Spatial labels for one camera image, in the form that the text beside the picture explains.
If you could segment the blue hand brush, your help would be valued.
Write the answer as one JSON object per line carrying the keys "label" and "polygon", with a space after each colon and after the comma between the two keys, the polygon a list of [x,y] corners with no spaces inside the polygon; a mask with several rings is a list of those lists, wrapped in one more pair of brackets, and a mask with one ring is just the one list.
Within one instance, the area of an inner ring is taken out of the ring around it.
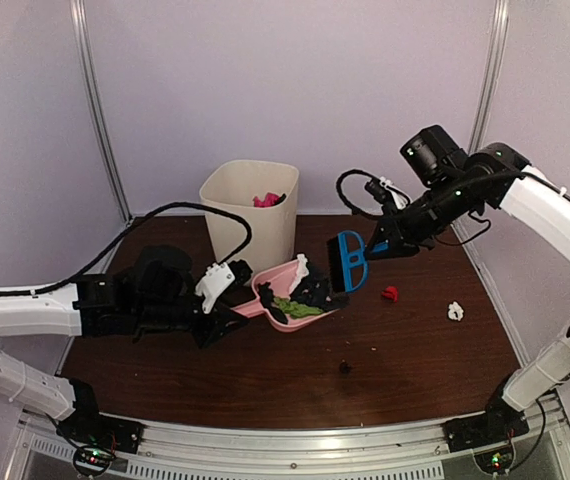
{"label": "blue hand brush", "polygon": [[354,293],[364,286],[369,275],[366,244],[353,230],[344,230],[326,242],[330,281],[336,293]]}

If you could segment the pink plastic dustpan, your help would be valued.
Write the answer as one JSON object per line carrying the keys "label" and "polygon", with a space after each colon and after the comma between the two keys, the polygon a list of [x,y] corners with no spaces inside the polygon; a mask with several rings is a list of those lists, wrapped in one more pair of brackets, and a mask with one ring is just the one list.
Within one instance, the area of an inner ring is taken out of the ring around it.
{"label": "pink plastic dustpan", "polygon": [[254,299],[232,310],[246,318],[263,315],[282,333],[293,333],[349,305],[349,297],[335,293],[329,277],[305,254],[256,274],[250,288]]}

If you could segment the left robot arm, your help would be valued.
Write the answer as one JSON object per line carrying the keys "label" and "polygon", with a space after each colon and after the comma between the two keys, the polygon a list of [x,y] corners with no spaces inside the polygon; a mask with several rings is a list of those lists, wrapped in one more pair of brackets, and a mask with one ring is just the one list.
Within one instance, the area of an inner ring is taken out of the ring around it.
{"label": "left robot arm", "polygon": [[[245,285],[243,260],[209,266],[200,279],[192,260],[171,246],[148,246],[114,275],[80,275],[61,287],[0,290],[0,337],[58,335],[96,338],[188,332],[201,348],[242,326],[245,319],[220,297]],[[69,424],[88,444],[109,433],[92,387],[42,372],[0,350],[0,395]]]}

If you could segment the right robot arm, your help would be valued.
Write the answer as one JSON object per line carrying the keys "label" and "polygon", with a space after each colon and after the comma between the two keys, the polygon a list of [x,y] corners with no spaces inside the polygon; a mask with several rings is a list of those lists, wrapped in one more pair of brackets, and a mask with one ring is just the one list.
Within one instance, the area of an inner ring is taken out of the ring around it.
{"label": "right robot arm", "polygon": [[[495,142],[468,154],[435,124],[408,140],[400,154],[425,191],[401,209],[384,209],[365,248],[367,259],[409,257],[431,249],[451,223],[491,208],[570,265],[570,195],[514,148]],[[490,410],[479,417],[478,433],[487,441],[500,440],[515,426],[516,413],[569,377],[570,324],[503,383]]]}

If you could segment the red paper scrap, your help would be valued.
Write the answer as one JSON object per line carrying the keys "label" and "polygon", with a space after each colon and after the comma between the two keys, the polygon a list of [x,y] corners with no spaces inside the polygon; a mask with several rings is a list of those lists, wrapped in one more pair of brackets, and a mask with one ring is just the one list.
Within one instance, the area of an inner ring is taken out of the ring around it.
{"label": "red paper scrap", "polygon": [[398,289],[394,286],[388,286],[381,291],[381,296],[392,302],[397,302],[399,298]]}

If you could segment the white paper scrap front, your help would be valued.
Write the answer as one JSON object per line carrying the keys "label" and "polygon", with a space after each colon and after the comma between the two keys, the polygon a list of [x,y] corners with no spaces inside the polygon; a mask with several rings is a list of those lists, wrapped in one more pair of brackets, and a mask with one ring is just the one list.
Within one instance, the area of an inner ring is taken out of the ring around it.
{"label": "white paper scrap front", "polygon": [[301,281],[309,275],[308,268],[308,258],[304,253],[299,253],[296,256],[296,269],[294,272],[294,277],[288,287],[288,293],[292,294],[296,288],[300,285]]}

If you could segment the white paper scrap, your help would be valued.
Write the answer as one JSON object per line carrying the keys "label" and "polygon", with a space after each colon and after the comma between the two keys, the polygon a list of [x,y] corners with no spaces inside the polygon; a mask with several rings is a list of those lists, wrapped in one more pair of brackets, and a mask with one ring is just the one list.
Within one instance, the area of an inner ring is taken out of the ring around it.
{"label": "white paper scrap", "polygon": [[309,275],[308,268],[308,258],[304,253],[299,253],[296,256],[296,269],[294,272],[294,277],[288,287],[288,293],[292,294],[296,288],[300,285],[301,281]]}
{"label": "white paper scrap", "polygon": [[464,309],[457,302],[454,301],[448,305],[447,318],[451,321],[460,322],[464,317]]}

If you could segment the white paper scrap right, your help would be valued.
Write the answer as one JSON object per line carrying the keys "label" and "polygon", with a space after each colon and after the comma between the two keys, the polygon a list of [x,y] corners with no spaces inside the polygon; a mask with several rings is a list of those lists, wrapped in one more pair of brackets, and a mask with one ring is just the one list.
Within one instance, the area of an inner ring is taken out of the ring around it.
{"label": "white paper scrap right", "polygon": [[451,321],[460,322],[464,317],[464,309],[457,302],[454,301],[448,305],[447,318]]}

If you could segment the small black paper scrap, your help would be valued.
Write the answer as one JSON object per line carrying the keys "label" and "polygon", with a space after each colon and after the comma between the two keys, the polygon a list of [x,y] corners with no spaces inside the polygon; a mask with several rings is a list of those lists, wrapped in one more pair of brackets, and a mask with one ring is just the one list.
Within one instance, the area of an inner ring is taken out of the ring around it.
{"label": "small black paper scrap", "polygon": [[342,375],[348,375],[348,374],[351,373],[351,371],[352,371],[352,366],[351,366],[349,363],[342,362],[342,363],[339,365],[339,372],[340,372]]}

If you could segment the pink paper scrap left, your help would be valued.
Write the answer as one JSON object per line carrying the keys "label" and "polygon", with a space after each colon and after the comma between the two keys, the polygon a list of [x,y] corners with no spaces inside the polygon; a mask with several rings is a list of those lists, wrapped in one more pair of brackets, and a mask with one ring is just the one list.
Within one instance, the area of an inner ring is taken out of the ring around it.
{"label": "pink paper scrap left", "polygon": [[273,192],[268,192],[263,198],[255,196],[253,198],[253,206],[255,208],[271,208],[280,205],[286,199],[287,195],[285,193],[278,195]]}

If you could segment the cream plastic waste bin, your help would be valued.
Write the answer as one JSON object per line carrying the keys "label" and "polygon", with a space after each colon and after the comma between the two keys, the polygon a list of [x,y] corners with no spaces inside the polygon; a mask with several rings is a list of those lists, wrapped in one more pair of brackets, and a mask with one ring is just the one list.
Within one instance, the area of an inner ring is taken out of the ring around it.
{"label": "cream plastic waste bin", "polygon": [[[199,191],[203,205],[236,214],[249,223],[250,243],[233,258],[246,261],[254,273],[292,259],[296,230],[299,170],[262,160],[232,160],[216,169]],[[253,198],[266,193],[287,195],[280,205],[255,208]]]}

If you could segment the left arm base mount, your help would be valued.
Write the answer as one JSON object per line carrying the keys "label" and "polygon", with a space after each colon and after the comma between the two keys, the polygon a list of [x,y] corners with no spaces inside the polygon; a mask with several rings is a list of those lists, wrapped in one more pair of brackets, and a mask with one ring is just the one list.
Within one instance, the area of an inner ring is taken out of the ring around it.
{"label": "left arm base mount", "polygon": [[101,414],[93,388],[80,380],[69,379],[73,388],[73,411],[57,421],[61,436],[118,452],[136,454],[142,438],[142,423]]}

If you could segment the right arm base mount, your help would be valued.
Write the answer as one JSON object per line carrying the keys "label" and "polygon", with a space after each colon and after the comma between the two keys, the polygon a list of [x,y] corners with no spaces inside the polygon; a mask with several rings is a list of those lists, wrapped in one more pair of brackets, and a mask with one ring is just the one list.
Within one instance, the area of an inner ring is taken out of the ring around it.
{"label": "right arm base mount", "polygon": [[489,398],[485,410],[468,417],[458,417],[442,425],[450,452],[476,449],[501,443],[529,432],[522,411],[514,410],[503,399],[507,379],[504,379]]}

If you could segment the right frame post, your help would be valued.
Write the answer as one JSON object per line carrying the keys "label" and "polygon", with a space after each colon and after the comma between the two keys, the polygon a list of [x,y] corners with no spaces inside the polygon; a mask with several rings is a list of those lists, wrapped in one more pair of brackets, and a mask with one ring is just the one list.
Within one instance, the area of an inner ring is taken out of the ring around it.
{"label": "right frame post", "polygon": [[486,63],[480,96],[472,124],[469,150],[477,151],[483,141],[489,124],[492,103],[495,98],[509,31],[509,1],[496,0],[491,22]]}

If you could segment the frame post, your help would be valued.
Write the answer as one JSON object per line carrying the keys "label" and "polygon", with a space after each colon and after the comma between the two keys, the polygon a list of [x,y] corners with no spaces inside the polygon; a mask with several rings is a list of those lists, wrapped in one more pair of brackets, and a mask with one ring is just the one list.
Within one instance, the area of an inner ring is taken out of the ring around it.
{"label": "frame post", "polygon": [[469,150],[477,151],[483,141],[489,124],[492,103],[495,98],[509,31],[509,1],[496,0],[491,22],[486,63],[480,96],[472,124]]}
{"label": "frame post", "polygon": [[114,197],[119,216],[121,220],[127,224],[132,220],[132,213],[114,157],[106,116],[101,101],[87,23],[86,2],[82,0],[71,0],[70,9],[90,118],[101,161],[106,171],[107,181]]}

